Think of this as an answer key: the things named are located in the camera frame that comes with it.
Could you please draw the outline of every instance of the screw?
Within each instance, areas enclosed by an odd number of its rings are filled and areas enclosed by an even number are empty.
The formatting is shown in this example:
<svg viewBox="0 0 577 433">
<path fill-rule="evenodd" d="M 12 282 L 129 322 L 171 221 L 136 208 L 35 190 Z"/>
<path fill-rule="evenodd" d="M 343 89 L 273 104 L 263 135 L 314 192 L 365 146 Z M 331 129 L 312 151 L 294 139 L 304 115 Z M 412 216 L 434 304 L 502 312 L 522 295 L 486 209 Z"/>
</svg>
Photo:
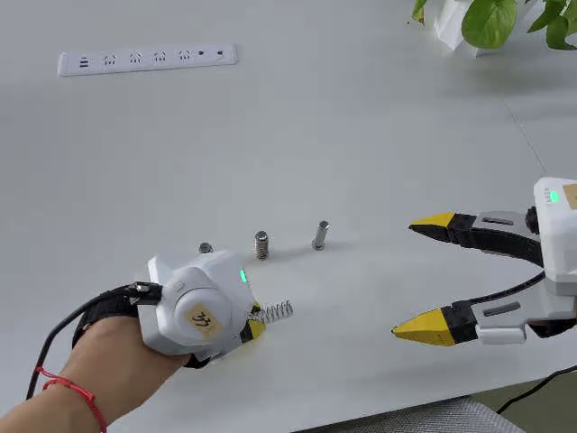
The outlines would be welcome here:
<svg viewBox="0 0 577 433">
<path fill-rule="evenodd" d="M 267 232 L 257 232 L 254 235 L 254 255 L 259 260 L 266 260 L 269 257 L 269 236 Z"/>
<path fill-rule="evenodd" d="M 315 239 L 313 239 L 312 243 L 313 249 L 317 251 L 325 249 L 325 238 L 326 238 L 326 232 L 328 232 L 328 227 L 330 227 L 328 221 L 321 221 L 320 223 L 318 223 L 316 236 Z"/>
<path fill-rule="evenodd" d="M 213 246 L 208 242 L 203 242 L 198 246 L 198 252 L 201 254 L 212 253 L 214 251 Z"/>
</svg>

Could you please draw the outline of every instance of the power outlet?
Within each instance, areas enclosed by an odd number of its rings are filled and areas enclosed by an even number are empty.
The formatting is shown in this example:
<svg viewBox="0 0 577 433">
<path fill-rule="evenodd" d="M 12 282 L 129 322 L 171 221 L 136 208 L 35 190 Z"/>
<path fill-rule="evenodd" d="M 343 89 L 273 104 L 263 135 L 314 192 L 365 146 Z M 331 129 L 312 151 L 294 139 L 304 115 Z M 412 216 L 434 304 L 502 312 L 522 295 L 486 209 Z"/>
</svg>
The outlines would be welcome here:
<svg viewBox="0 0 577 433">
<path fill-rule="evenodd" d="M 139 70 L 197 68 L 234 65 L 237 61 L 236 48 L 230 43 L 63 52 L 58 62 L 58 75 L 72 77 Z"/>
</svg>

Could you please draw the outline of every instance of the black cord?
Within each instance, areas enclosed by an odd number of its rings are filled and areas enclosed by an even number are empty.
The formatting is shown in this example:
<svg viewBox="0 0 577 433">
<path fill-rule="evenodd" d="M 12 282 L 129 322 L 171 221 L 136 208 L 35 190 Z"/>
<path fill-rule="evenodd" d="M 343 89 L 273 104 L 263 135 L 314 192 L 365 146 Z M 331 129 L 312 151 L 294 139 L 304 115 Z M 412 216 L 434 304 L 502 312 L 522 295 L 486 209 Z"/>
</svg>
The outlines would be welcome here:
<svg viewBox="0 0 577 433">
<path fill-rule="evenodd" d="M 137 287 L 147 287 L 148 291 L 142 292 L 138 291 Z M 51 332 L 48 334 L 46 339 L 44 340 L 44 344 L 42 345 L 42 349 L 40 354 L 38 355 L 38 361 L 36 361 L 36 365 L 34 366 L 34 371 L 32 372 L 32 377 L 30 379 L 30 385 L 28 386 L 28 392 L 26 393 L 26 400 L 29 400 L 34 395 L 34 390 L 36 389 L 36 382 L 38 382 L 38 376 L 40 372 L 37 370 L 38 367 L 42 367 L 44 365 L 44 361 L 46 360 L 46 355 L 50 350 L 50 346 L 52 345 L 52 341 L 54 338 L 59 334 L 59 332 L 68 326 L 74 319 L 78 318 L 82 313 L 87 311 L 88 309 L 94 307 L 96 304 L 121 296 L 126 297 L 135 297 L 138 298 L 138 303 L 156 303 L 160 300 L 161 297 L 161 290 L 162 286 L 159 284 L 155 284 L 153 282 L 141 282 L 137 281 L 133 284 L 125 285 L 117 287 L 116 289 L 112 289 L 109 291 L 105 291 L 100 295 L 96 296 L 95 298 L 91 299 L 90 301 L 86 302 L 82 306 L 78 307 L 74 311 L 72 311 L 64 320 L 62 320 Z"/>
<path fill-rule="evenodd" d="M 550 381 L 552 381 L 555 377 L 560 376 L 561 374 L 571 373 L 571 372 L 574 372 L 576 370 L 577 370 L 577 365 L 574 365 L 573 367 L 565 368 L 564 370 L 558 370 L 554 373 L 549 374 L 547 377 L 545 377 L 543 379 L 543 381 L 541 381 L 540 383 L 535 385 L 529 391 L 523 392 L 521 395 L 518 395 L 517 397 L 507 401 L 503 406 L 501 406 L 501 408 L 499 410 L 497 410 L 497 413 L 500 415 L 505 410 L 507 410 L 511 404 L 516 403 L 517 401 L 523 400 L 526 397 L 528 397 L 529 395 L 536 393 L 541 388 L 543 388 L 545 385 L 547 385 Z"/>
</svg>

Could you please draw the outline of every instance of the spring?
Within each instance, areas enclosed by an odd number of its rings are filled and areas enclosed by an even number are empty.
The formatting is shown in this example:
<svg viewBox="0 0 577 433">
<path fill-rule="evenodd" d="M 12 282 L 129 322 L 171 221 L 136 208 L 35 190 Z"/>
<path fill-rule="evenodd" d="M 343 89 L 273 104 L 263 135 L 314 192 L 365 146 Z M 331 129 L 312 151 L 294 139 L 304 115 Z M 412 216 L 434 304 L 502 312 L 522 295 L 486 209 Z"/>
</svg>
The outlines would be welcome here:
<svg viewBox="0 0 577 433">
<path fill-rule="evenodd" d="M 269 257 L 269 236 L 267 232 L 257 232 L 254 236 L 254 255 L 259 260 L 266 260 Z"/>
<path fill-rule="evenodd" d="M 269 307 L 261 308 L 261 311 L 253 312 L 249 315 L 249 320 L 258 320 L 260 322 L 269 324 L 281 320 L 282 318 L 289 318 L 293 314 L 292 305 L 289 300 L 285 300 L 280 304 L 271 305 Z"/>
</svg>

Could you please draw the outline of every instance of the yellow label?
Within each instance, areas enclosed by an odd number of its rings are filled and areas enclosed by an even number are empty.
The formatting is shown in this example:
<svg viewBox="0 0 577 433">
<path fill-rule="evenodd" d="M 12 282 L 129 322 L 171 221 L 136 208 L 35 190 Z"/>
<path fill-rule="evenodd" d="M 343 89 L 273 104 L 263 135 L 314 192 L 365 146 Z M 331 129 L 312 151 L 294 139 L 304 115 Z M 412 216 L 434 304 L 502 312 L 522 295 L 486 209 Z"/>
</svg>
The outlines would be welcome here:
<svg viewBox="0 0 577 433">
<path fill-rule="evenodd" d="M 197 331 L 205 338 L 210 338 L 223 328 L 218 320 L 210 314 L 210 311 L 202 302 L 197 303 L 187 312 L 187 319 Z"/>
<path fill-rule="evenodd" d="M 565 196 L 571 209 L 577 210 L 577 183 L 563 185 L 563 191 L 565 191 Z"/>
</svg>

